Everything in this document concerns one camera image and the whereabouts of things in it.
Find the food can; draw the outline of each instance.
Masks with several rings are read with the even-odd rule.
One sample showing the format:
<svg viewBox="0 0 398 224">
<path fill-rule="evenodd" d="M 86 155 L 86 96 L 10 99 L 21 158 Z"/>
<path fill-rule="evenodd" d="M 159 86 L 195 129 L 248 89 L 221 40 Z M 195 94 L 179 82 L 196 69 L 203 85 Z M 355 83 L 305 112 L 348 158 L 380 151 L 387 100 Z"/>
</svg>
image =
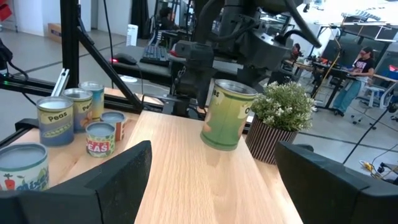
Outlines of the food can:
<svg viewBox="0 0 398 224">
<path fill-rule="evenodd" d="M 106 122 L 94 122 L 87 126 L 87 152 L 97 158 L 107 157 L 114 152 L 116 128 Z"/>
<path fill-rule="evenodd" d="M 48 96 L 37 101 L 40 143 L 64 146 L 74 140 L 73 102 L 62 96 Z"/>
<path fill-rule="evenodd" d="M 124 127 L 126 125 L 126 117 L 122 112 L 109 111 L 101 115 L 101 121 L 112 124 L 116 128 L 115 140 L 120 141 L 124 138 Z"/>
<path fill-rule="evenodd" d="M 46 190 L 49 187 L 47 148 L 37 143 L 0 149 L 0 190 Z"/>
<path fill-rule="evenodd" d="M 105 87 L 96 82 L 83 82 L 79 84 L 79 88 L 89 90 L 93 93 L 93 102 L 91 104 L 93 121 L 99 121 L 101 114 L 104 113 Z"/>
<path fill-rule="evenodd" d="M 230 80 L 216 80 L 200 134 L 207 145 L 224 151 L 236 149 L 257 91 Z"/>
<path fill-rule="evenodd" d="M 81 88 L 71 88 L 65 90 L 63 96 L 73 101 L 73 129 L 75 133 L 85 132 L 92 121 L 91 102 L 93 93 Z"/>
</svg>

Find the keyboard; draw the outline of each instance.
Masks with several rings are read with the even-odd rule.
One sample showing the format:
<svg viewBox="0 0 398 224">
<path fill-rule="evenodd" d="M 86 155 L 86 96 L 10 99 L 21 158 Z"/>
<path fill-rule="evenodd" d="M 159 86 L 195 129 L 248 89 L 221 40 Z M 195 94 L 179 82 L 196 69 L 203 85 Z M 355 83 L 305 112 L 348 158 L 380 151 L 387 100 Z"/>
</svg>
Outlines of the keyboard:
<svg viewBox="0 0 398 224">
<path fill-rule="evenodd" d="M 147 46 L 144 49 L 144 54 L 142 54 L 140 62 L 168 67 L 168 50 L 165 47 Z"/>
</svg>

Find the plant pot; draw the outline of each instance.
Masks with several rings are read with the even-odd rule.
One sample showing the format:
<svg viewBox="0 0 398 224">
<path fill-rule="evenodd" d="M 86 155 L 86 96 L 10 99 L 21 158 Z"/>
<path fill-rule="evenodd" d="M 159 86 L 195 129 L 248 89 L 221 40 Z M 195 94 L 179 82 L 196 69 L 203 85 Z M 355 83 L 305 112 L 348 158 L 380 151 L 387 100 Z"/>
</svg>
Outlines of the plant pot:
<svg viewBox="0 0 398 224">
<path fill-rule="evenodd" d="M 255 115 L 246 137 L 246 144 L 253 158 L 275 165 L 275 145 L 279 141 L 293 143 L 297 133 L 298 131 L 283 131 L 271 128 Z"/>
</svg>

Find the potted plant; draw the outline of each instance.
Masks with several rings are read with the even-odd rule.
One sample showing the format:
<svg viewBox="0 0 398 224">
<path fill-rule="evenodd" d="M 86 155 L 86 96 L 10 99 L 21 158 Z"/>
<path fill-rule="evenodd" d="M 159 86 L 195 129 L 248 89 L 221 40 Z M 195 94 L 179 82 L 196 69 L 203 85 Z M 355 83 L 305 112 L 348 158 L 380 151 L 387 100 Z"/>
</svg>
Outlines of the potted plant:
<svg viewBox="0 0 398 224">
<path fill-rule="evenodd" d="M 264 86 L 264 94 L 258 94 L 251 109 L 255 113 L 246 144 L 255 159 L 276 164 L 275 144 L 292 143 L 297 133 L 312 127 L 311 115 L 314 100 L 299 83 Z"/>
</svg>

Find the woman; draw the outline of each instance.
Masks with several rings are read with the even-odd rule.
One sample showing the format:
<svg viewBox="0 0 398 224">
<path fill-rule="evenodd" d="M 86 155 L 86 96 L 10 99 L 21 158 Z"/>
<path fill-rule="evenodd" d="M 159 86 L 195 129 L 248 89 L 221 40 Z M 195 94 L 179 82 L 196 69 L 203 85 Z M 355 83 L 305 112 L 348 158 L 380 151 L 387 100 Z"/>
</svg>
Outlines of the woman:
<svg viewBox="0 0 398 224">
<path fill-rule="evenodd" d="M 335 115 L 344 116 L 351 102 L 356 98 L 361 88 L 368 82 L 374 74 L 373 49 L 365 47 L 359 53 L 359 59 L 355 61 L 354 68 L 348 71 L 355 80 L 350 81 L 346 87 L 340 90 L 335 98 L 333 109 Z"/>
<path fill-rule="evenodd" d="M 174 17 L 173 9 L 170 7 L 163 8 L 159 11 L 160 29 L 161 30 L 178 30 L 179 27 L 172 21 Z"/>
</svg>

